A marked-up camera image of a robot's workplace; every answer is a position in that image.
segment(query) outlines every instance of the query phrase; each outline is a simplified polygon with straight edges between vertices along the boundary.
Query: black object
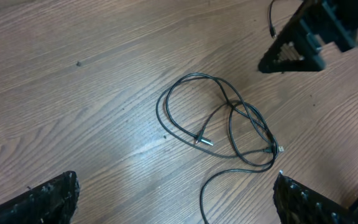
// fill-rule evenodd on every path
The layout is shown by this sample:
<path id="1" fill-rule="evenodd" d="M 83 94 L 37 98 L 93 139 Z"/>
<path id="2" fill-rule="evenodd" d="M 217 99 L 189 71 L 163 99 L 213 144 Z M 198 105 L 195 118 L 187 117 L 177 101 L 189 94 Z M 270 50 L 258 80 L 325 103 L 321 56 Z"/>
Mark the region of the black object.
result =
<path id="1" fill-rule="evenodd" d="M 187 131 L 186 129 L 184 129 L 183 127 L 181 127 L 173 118 L 172 115 L 170 113 L 169 107 L 168 107 L 168 101 L 169 101 L 169 97 L 172 93 L 172 91 L 174 90 L 175 87 L 177 87 L 178 85 L 181 85 L 183 83 L 186 82 L 190 82 L 193 80 L 202 80 L 202 79 L 210 79 L 213 80 L 216 84 L 218 84 L 218 86 L 220 87 L 222 94 L 225 98 L 225 102 L 221 105 L 218 106 L 218 108 L 216 108 L 211 115 L 208 117 L 208 119 L 205 121 L 205 124 L 203 125 L 203 127 L 201 128 L 201 130 L 198 132 L 198 134 L 194 134 L 191 133 L 189 131 Z M 229 86 L 230 89 L 233 90 L 233 92 L 237 95 L 239 100 L 229 100 L 229 98 L 226 95 L 226 92 L 224 91 L 224 88 L 222 86 L 222 84 L 225 83 L 227 86 Z M 236 153 L 235 155 L 232 156 L 226 156 L 226 155 L 222 155 L 222 154 L 217 154 L 215 152 L 212 152 L 208 149 L 202 148 L 197 146 L 196 144 L 192 144 L 186 140 L 184 140 L 183 138 L 177 136 L 174 132 L 172 132 L 171 130 L 169 130 L 164 123 L 161 120 L 160 114 L 158 112 L 158 106 L 160 104 L 160 100 L 162 99 L 162 97 L 167 93 L 167 97 L 165 99 L 165 110 L 167 112 L 168 118 L 169 120 L 181 131 L 183 131 L 184 133 L 188 134 L 189 136 L 191 136 L 192 138 L 194 138 L 194 140 L 196 141 L 196 144 L 198 142 L 202 142 L 205 144 L 208 144 L 210 146 L 213 146 L 213 143 L 211 140 L 206 139 L 203 137 L 204 131 L 206 129 L 207 124 L 209 123 L 210 119 L 212 118 L 212 116 L 219 110 L 221 109 L 223 106 L 229 106 L 231 107 L 231 112 L 229 115 L 229 135 L 230 135 L 230 141 L 231 144 L 233 146 L 234 152 Z M 237 107 L 240 106 L 241 108 L 244 107 L 246 112 L 242 112 L 241 110 L 237 109 Z M 200 192 L 200 210 L 201 210 L 201 215 L 203 217 L 203 220 L 205 222 L 205 224 L 208 224 L 208 221 L 206 219 L 206 215 L 204 213 L 204 208 L 203 208 L 203 195 L 204 195 L 204 191 L 206 186 L 217 176 L 222 175 L 222 174 L 226 174 L 229 172 L 246 172 L 246 173 L 262 173 L 265 172 L 267 170 L 269 170 L 275 160 L 276 157 L 278 155 L 278 152 L 281 151 L 281 147 L 278 146 L 277 140 L 275 139 L 275 137 L 273 136 L 273 134 L 271 133 L 271 131 L 269 130 L 269 128 L 267 127 L 267 124 L 263 118 L 263 116 L 261 115 L 261 113 L 258 111 L 258 109 L 254 106 L 252 106 L 249 103 L 246 103 L 240 93 L 227 81 L 225 81 L 222 78 L 217 78 L 217 77 L 212 77 L 211 75 L 207 75 L 207 74 L 203 74 L 203 73 L 191 73 L 188 75 L 185 75 L 184 77 L 180 78 L 178 81 L 175 82 L 175 84 L 173 84 L 171 87 L 167 88 L 162 94 L 161 96 L 158 98 L 157 100 L 157 105 L 155 108 L 155 112 L 157 114 L 157 119 L 160 122 L 160 124 L 162 125 L 162 127 L 168 131 L 168 133 L 170 133 L 172 136 L 176 137 L 177 139 L 179 139 L 180 141 L 186 143 L 189 146 L 192 146 L 196 149 L 199 149 L 203 152 L 206 152 L 212 156 L 217 156 L 217 157 L 221 157 L 221 158 L 225 158 L 225 159 L 233 159 L 233 158 L 240 158 L 241 160 L 243 160 L 246 164 L 249 164 L 251 166 L 254 167 L 259 167 L 259 170 L 250 170 L 250 169 L 228 169 L 228 170 L 223 170 L 221 172 L 218 172 L 217 174 L 214 174 L 212 177 L 210 177 L 202 186 L 201 188 L 201 192 Z M 250 120 L 251 124 L 253 125 L 253 127 L 255 128 L 255 130 L 258 132 L 259 136 L 268 143 L 268 146 L 264 149 L 258 149 L 258 150 L 252 150 L 252 151 L 247 151 L 247 152 L 240 152 L 237 148 L 237 145 L 234 141 L 234 137 L 232 134 L 232 116 L 233 116 L 233 112 L 239 113 L 240 115 L 242 115 L 243 117 L 247 118 Z M 269 153 L 272 154 L 272 159 L 268 162 L 266 162 L 265 164 L 254 164 L 253 162 L 247 160 L 245 158 L 246 155 L 249 154 L 253 154 L 253 153 Z"/>
<path id="2" fill-rule="evenodd" d="M 64 172 L 0 205 L 0 224 L 69 224 L 79 194 L 75 172 Z"/>
<path id="3" fill-rule="evenodd" d="M 259 70 L 321 71 L 325 62 L 319 56 L 322 46 L 317 36 L 345 52 L 357 46 L 357 30 L 358 1 L 304 0 L 261 59 Z"/>
<path id="4" fill-rule="evenodd" d="M 281 174 L 273 189 L 282 224 L 358 224 L 358 199 L 346 209 Z"/>

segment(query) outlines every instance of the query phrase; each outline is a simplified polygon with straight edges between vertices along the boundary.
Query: wire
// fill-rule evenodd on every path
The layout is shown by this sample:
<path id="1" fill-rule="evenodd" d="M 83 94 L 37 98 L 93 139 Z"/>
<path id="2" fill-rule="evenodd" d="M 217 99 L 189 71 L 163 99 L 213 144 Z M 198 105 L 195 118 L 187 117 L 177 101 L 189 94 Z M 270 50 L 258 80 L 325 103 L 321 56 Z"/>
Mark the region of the wire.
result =
<path id="1" fill-rule="evenodd" d="M 204 123 L 203 127 L 201 128 L 201 130 L 199 131 L 198 134 L 194 134 L 191 133 L 189 131 L 187 131 L 185 128 L 181 127 L 173 118 L 171 115 L 171 112 L 169 110 L 169 97 L 171 96 L 173 90 L 178 86 L 181 85 L 183 83 L 186 82 L 190 82 L 190 81 L 195 81 L 195 80 L 202 80 L 202 79 L 211 79 L 213 81 L 215 81 L 216 84 L 218 84 L 218 86 L 220 87 L 222 94 L 226 100 L 225 103 L 223 103 L 222 105 L 218 106 L 218 108 L 216 108 L 211 115 L 208 117 L 208 119 L 206 120 L 206 122 Z M 222 83 L 225 83 L 227 86 L 230 87 L 230 89 L 232 89 L 234 91 L 234 93 L 237 95 L 238 100 L 229 100 L 229 98 L 226 95 L 226 92 L 224 91 L 224 88 L 222 86 Z M 229 135 L 230 135 L 230 142 L 233 146 L 234 152 L 236 153 L 235 155 L 232 156 L 227 156 L 227 155 L 222 155 L 222 154 L 218 154 L 215 152 L 211 152 L 210 150 L 207 150 L 205 148 L 199 147 L 196 144 L 192 144 L 186 140 L 184 140 L 183 138 L 179 137 L 178 135 L 176 135 L 174 132 L 172 132 L 171 130 L 169 130 L 164 123 L 161 120 L 160 114 L 158 112 L 158 106 L 160 104 L 161 99 L 163 98 L 163 96 L 167 94 L 166 98 L 165 98 L 165 111 L 167 113 L 167 116 L 169 118 L 169 120 L 171 121 L 171 123 L 176 126 L 179 130 L 183 131 L 184 133 L 186 133 L 187 135 L 193 137 L 196 140 L 196 143 L 200 140 L 202 140 L 203 142 L 208 142 L 207 140 L 205 140 L 205 138 L 203 137 L 203 133 L 207 127 L 207 124 L 209 123 L 209 121 L 211 120 L 212 116 L 219 111 L 223 106 L 230 106 L 231 107 L 231 111 L 230 111 L 230 115 L 229 115 Z M 237 109 L 238 106 L 243 106 L 245 109 L 245 113 L 242 112 L 241 110 Z M 227 81 L 225 81 L 222 78 L 218 78 L 218 77 L 212 77 L 211 75 L 207 75 L 207 74 L 203 74 L 203 73 L 190 73 L 185 75 L 184 77 L 180 78 L 178 81 L 176 81 L 170 88 L 167 88 L 158 98 L 157 100 L 157 104 L 155 107 L 155 112 L 157 114 L 157 119 L 160 122 L 160 124 L 162 125 L 162 127 L 168 132 L 170 133 L 172 136 L 174 136 L 175 138 L 179 139 L 180 141 L 182 141 L 183 143 L 194 147 L 196 149 L 199 149 L 203 152 L 208 153 L 209 155 L 212 156 L 217 156 L 220 158 L 224 158 L 224 159 L 233 159 L 233 158 L 240 158 L 242 161 L 244 161 L 246 164 L 249 164 L 251 166 L 254 167 L 260 167 L 261 169 L 259 170 L 250 170 L 250 169 L 228 169 L 228 170 L 224 170 L 221 172 L 218 172 L 217 174 L 214 174 L 212 177 L 210 177 L 202 186 L 201 188 L 201 192 L 200 192 L 200 210 L 201 210 L 201 216 L 203 217 L 203 220 L 205 222 L 205 224 L 208 224 L 208 221 L 206 219 L 206 215 L 204 212 L 204 206 L 203 206 L 203 197 L 204 197 L 204 191 L 205 188 L 207 187 L 207 185 L 216 177 L 222 175 L 222 174 L 226 174 L 226 173 L 230 173 L 230 172 L 246 172 L 246 173 L 262 173 L 265 172 L 267 170 L 269 170 L 277 156 L 278 156 L 278 143 L 277 140 L 275 139 L 275 137 L 273 136 L 273 134 L 270 132 L 269 128 L 267 127 L 266 121 L 264 120 L 263 116 L 260 114 L 259 110 L 257 108 L 255 108 L 254 106 L 252 106 L 249 103 L 246 103 L 240 93 Z M 258 150 L 253 150 L 253 151 L 247 151 L 247 152 L 243 152 L 241 153 L 236 145 L 236 142 L 234 140 L 233 137 L 233 133 L 232 133 L 232 116 L 233 116 L 233 112 L 237 112 L 239 114 L 241 114 L 243 117 L 247 118 L 250 120 L 252 126 L 255 128 L 255 130 L 257 131 L 258 135 L 268 143 L 268 146 L 264 149 L 258 149 Z M 258 153 L 258 152 L 266 152 L 266 153 L 271 153 L 273 154 L 273 157 L 270 161 L 266 162 L 265 164 L 254 164 L 251 161 L 248 161 L 245 156 L 249 155 L 249 154 L 253 154 L 253 153 Z"/>
<path id="2" fill-rule="evenodd" d="M 276 38 L 277 34 L 276 34 L 276 30 L 273 26 L 273 22 L 272 22 L 272 8 L 273 8 L 273 2 L 276 0 L 272 0 L 272 2 L 270 3 L 270 5 L 268 6 L 268 29 L 270 32 L 270 35 L 272 36 L 272 38 Z"/>

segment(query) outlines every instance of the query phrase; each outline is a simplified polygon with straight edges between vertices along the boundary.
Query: black cable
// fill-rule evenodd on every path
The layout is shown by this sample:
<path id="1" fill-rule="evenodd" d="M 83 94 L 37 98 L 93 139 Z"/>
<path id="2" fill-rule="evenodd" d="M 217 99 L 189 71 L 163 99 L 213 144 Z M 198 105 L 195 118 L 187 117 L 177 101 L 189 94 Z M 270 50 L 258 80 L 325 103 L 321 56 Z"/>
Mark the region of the black cable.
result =
<path id="1" fill-rule="evenodd" d="M 205 124 L 203 125 L 203 127 L 201 128 L 200 132 L 198 134 L 194 134 L 191 133 L 187 130 L 185 130 L 183 127 L 181 127 L 173 118 L 172 115 L 170 113 L 169 110 L 169 97 L 172 94 L 172 91 L 175 87 L 177 87 L 178 85 L 181 85 L 183 83 L 186 82 L 190 82 L 193 80 L 202 80 L 202 79 L 211 79 L 214 80 L 216 84 L 219 85 L 223 96 L 226 100 L 226 102 L 224 104 L 222 104 L 221 106 L 219 106 L 218 108 L 216 108 L 216 110 L 214 110 L 211 115 L 208 117 L 208 119 L 206 120 Z M 226 85 L 228 85 L 233 91 L 234 93 L 237 95 L 237 97 L 239 98 L 239 100 L 229 100 L 229 98 L 226 95 L 226 92 L 224 91 L 224 88 L 222 86 L 222 83 L 225 83 Z M 223 106 L 228 105 L 231 107 L 231 111 L 230 111 L 230 115 L 229 115 L 229 135 L 230 135 L 230 141 L 231 144 L 233 146 L 234 151 L 236 152 L 236 155 L 233 156 L 226 156 L 226 155 L 222 155 L 222 154 L 217 154 L 215 152 L 211 152 L 205 148 L 199 147 L 196 144 L 192 144 L 186 140 L 184 140 L 183 138 L 177 136 L 175 133 L 173 133 L 171 130 L 169 130 L 164 123 L 161 120 L 160 114 L 158 112 L 158 106 L 160 104 L 160 100 L 162 99 L 162 97 L 167 93 L 167 97 L 165 98 L 165 110 L 167 112 L 168 118 L 171 121 L 171 123 L 173 123 L 173 125 L 175 125 L 178 129 L 180 129 L 181 131 L 183 131 L 184 133 L 190 135 L 191 137 L 193 137 L 195 140 L 200 141 L 200 139 L 205 139 L 203 137 L 203 133 L 206 129 L 206 126 L 208 124 L 208 122 L 210 121 L 210 119 L 212 118 L 212 116 L 218 111 L 220 110 Z M 243 106 L 245 109 L 245 113 L 240 111 L 239 109 L 237 109 L 238 106 Z M 258 149 L 258 150 L 253 150 L 253 151 L 248 151 L 248 152 L 243 152 L 241 153 L 236 145 L 236 142 L 234 140 L 233 137 L 233 133 L 232 133 L 232 116 L 233 116 L 233 112 L 237 112 L 241 115 L 243 115 L 243 117 L 247 118 L 250 120 L 252 126 L 255 128 L 255 130 L 257 131 L 258 135 L 268 143 L 268 147 L 264 148 L 264 149 Z M 205 184 L 203 185 L 203 187 L 201 188 L 201 192 L 200 192 L 200 210 L 201 210 L 201 215 L 203 217 L 203 220 L 205 222 L 205 224 L 208 224 L 208 221 L 206 219 L 206 215 L 204 212 L 204 207 L 203 207 L 203 196 L 204 196 L 204 191 L 206 186 L 217 176 L 220 176 L 222 174 L 228 173 L 228 172 L 246 172 L 246 173 L 261 173 L 261 172 L 265 172 L 267 170 L 269 170 L 275 160 L 276 157 L 278 155 L 278 143 L 277 140 L 275 139 L 275 137 L 273 136 L 273 134 L 270 132 L 269 128 L 267 127 L 267 124 L 264 120 L 264 118 L 262 117 L 262 115 L 260 114 L 260 112 L 258 111 L 257 108 L 255 108 L 254 106 L 250 105 L 249 103 L 246 103 L 240 93 L 227 81 L 225 81 L 222 78 L 217 78 L 217 77 L 212 77 L 211 75 L 207 75 L 207 74 L 203 74 L 203 73 L 191 73 L 191 74 L 187 74 L 184 77 L 182 77 L 181 79 L 179 79 L 177 82 L 175 82 L 170 88 L 167 88 L 162 94 L 161 96 L 158 98 L 157 100 L 157 105 L 155 107 L 155 112 L 157 114 L 157 119 L 160 122 L 160 124 L 162 125 L 162 127 L 168 131 L 168 133 L 170 133 L 172 136 L 174 136 L 175 138 L 179 139 L 180 141 L 186 143 L 187 145 L 194 147 L 196 149 L 199 149 L 203 152 L 206 152 L 212 156 L 217 156 L 217 157 L 221 157 L 221 158 L 225 158 L 225 159 L 233 159 L 233 158 L 237 158 L 239 157 L 241 160 L 243 160 L 246 164 L 249 164 L 251 166 L 254 167 L 262 167 L 261 170 L 249 170 L 249 169 L 228 169 L 228 170 L 224 170 L 221 172 L 218 172 L 217 174 L 213 175 L 212 177 L 210 177 Z M 253 112 L 253 114 L 255 114 L 256 118 L 253 118 L 251 115 L 251 112 Z M 249 155 L 249 154 L 253 154 L 253 153 L 257 153 L 257 152 L 267 152 L 267 153 L 272 153 L 273 157 L 270 161 L 266 162 L 265 164 L 254 164 L 251 161 L 248 161 L 244 156 Z"/>
<path id="2" fill-rule="evenodd" d="M 276 30 L 274 29 L 273 22 L 272 22 L 272 8 L 273 8 L 273 2 L 276 0 L 272 0 L 270 5 L 268 6 L 268 29 L 270 31 L 270 35 L 272 38 L 276 38 Z"/>

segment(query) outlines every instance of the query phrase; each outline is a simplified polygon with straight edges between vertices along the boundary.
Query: wooden surface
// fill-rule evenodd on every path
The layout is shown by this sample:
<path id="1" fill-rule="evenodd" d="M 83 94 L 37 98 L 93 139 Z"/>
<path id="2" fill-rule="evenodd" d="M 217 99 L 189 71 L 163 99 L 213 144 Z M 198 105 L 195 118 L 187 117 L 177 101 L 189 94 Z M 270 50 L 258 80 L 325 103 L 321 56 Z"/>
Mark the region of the wooden surface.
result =
<path id="1" fill-rule="evenodd" d="M 214 180 L 205 196 L 212 223 L 280 223 L 272 201 L 280 169 L 350 205 L 358 195 L 358 49 L 341 55 L 327 45 L 319 73 L 259 73 L 273 42 L 269 2 L 43 0 L 1 10 L 0 203 L 75 170 L 74 223 L 202 223 L 205 180 L 250 167 L 172 138 L 154 108 L 175 80 L 204 72 L 231 82 L 286 149 L 266 173 Z M 278 30 L 299 3 L 275 6 Z M 223 102 L 209 84 L 172 96 L 173 116 L 187 129 L 199 130 Z M 219 112 L 205 136 L 214 151 L 232 154 L 227 117 Z M 243 151 L 263 146 L 239 116 L 234 136 Z"/>

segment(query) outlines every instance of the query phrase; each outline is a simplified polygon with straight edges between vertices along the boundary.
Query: wooden table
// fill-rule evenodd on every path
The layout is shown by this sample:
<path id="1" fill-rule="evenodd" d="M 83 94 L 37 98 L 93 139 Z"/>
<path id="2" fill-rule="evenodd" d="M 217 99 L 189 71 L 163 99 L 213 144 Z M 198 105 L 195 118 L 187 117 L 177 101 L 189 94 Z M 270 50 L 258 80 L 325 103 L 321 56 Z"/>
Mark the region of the wooden table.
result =
<path id="1" fill-rule="evenodd" d="M 204 72 L 231 82 L 285 148 L 266 173 L 214 180 L 205 195 L 211 222 L 280 223 L 272 200 L 279 170 L 350 205 L 358 196 L 358 49 L 325 46 L 328 66 L 319 73 L 259 73 L 273 42 L 269 3 L 42 0 L 0 10 L 0 203 L 75 170 L 74 223 L 202 223 L 205 180 L 251 167 L 176 140 L 157 122 L 155 103 L 184 74 Z M 276 3 L 277 30 L 299 4 Z M 210 84 L 178 87 L 170 101 L 193 132 L 223 102 Z M 232 154 L 228 112 L 205 137 L 213 151 Z M 263 146 L 239 115 L 234 136 L 242 151 Z"/>

